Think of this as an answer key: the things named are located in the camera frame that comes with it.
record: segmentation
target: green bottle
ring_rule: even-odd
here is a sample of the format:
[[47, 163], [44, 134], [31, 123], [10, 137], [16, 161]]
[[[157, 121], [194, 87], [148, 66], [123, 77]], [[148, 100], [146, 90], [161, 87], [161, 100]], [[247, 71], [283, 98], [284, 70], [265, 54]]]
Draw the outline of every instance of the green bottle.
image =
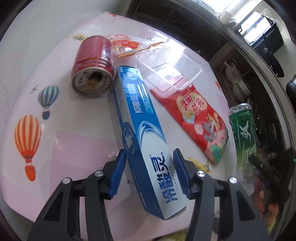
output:
[[229, 122], [233, 131], [237, 150], [237, 169], [249, 166], [251, 154], [257, 156], [255, 122], [252, 108], [249, 104], [239, 104], [229, 110]]

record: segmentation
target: hot air balloon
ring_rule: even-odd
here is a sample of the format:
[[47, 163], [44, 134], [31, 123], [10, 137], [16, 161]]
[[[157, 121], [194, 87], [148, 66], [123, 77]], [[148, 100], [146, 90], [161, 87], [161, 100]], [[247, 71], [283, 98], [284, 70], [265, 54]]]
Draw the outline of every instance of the hot air balloon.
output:
[[42, 118], [47, 120], [50, 116], [50, 111], [48, 108], [56, 101], [59, 97], [59, 88], [55, 85], [50, 85], [44, 88], [39, 96], [38, 101], [40, 105], [44, 108], [42, 113]]
[[32, 164], [41, 138], [41, 128], [36, 117], [26, 115], [15, 127], [15, 145], [25, 161], [25, 172], [30, 181], [36, 178], [36, 170]]

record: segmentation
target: blue striped hot air balloon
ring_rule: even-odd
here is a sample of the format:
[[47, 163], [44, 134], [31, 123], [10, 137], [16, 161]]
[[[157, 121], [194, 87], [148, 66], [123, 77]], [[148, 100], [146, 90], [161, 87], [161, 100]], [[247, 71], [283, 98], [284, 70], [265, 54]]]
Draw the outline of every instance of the blue striped hot air balloon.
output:
[[59, 97], [59, 88], [55, 85], [50, 85], [44, 88], [39, 96], [38, 101], [40, 105], [44, 108], [42, 113], [42, 118], [44, 120], [47, 120], [50, 116], [49, 107], [56, 101], [56, 99]]

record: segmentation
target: orange striped hot air balloon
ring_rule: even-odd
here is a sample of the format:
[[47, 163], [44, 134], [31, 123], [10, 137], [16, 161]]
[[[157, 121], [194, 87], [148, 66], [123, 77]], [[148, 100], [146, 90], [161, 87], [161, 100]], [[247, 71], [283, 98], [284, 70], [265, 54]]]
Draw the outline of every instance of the orange striped hot air balloon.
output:
[[36, 178], [36, 170], [32, 165], [41, 138], [38, 119], [32, 115], [21, 118], [15, 127], [15, 145], [21, 156], [26, 160], [25, 172], [30, 181]]

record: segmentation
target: toothpaste box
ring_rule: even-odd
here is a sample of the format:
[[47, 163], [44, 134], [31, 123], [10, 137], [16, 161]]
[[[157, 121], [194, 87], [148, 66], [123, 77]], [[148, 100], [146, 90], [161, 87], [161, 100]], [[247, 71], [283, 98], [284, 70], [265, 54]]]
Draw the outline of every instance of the toothpaste box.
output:
[[127, 160], [144, 209], [166, 220], [186, 206], [186, 199], [140, 71], [119, 66], [112, 95]]

